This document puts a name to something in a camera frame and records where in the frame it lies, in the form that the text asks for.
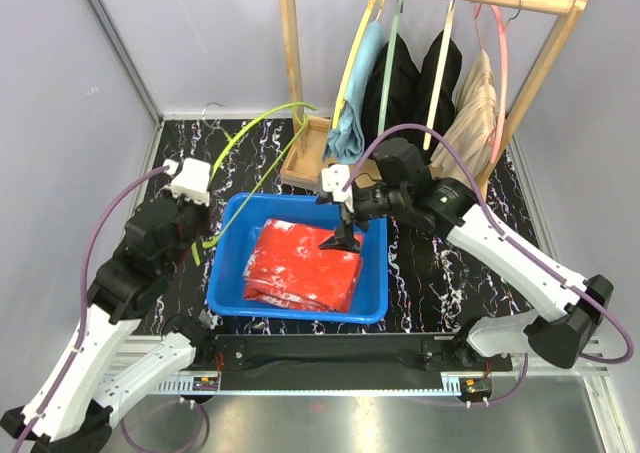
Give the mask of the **red white patterned trousers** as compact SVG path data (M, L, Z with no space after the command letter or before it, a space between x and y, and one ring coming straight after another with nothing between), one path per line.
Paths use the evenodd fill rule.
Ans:
M288 310L346 313L363 260L322 250L326 229L270 218L246 263L243 299Z

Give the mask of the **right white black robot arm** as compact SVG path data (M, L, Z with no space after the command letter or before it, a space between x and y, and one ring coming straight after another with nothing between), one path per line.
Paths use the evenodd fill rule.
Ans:
M464 183L433 178L405 139L383 141L374 161L381 178L364 188L351 181L347 165L321 170L319 202L340 207L340 224L321 248L357 253L362 243L354 230L391 217L474 256L527 299L525 313L467 322L443 353L444 362L472 370L499 354L534 353L570 369L583 357L612 296L609 280L563 267L501 223Z

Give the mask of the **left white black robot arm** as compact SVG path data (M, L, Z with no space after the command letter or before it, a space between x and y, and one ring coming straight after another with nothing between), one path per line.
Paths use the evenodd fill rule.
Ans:
M208 222L208 209L184 196L143 202L125 224L113 256L86 298L88 319L35 397L6 411L1 427L35 452L98 452L122 418L162 381L215 359L215 335L177 315L163 340L112 378L105 373L124 341L169 287Z

